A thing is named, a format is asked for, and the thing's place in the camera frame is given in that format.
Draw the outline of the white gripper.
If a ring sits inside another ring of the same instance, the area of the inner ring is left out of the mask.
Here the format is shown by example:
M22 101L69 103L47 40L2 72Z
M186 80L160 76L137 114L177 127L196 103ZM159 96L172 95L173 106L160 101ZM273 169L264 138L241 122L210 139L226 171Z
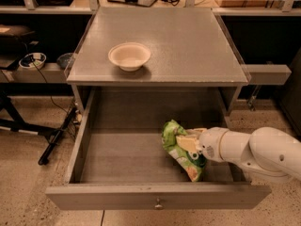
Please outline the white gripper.
M199 149L206 159L218 163L223 162L220 144L222 137L228 132L227 128L213 127L208 130L207 128L192 128L186 129L186 132L189 135L176 136L177 144L182 149L189 153L196 153Z

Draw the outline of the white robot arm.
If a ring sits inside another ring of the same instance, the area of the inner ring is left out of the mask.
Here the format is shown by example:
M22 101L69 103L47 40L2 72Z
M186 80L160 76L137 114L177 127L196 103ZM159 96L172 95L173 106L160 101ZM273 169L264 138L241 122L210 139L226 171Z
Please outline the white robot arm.
M176 136L176 141L189 153L234 164L270 182L301 180L301 142L272 127L262 127L251 134L221 127L190 129L185 136Z

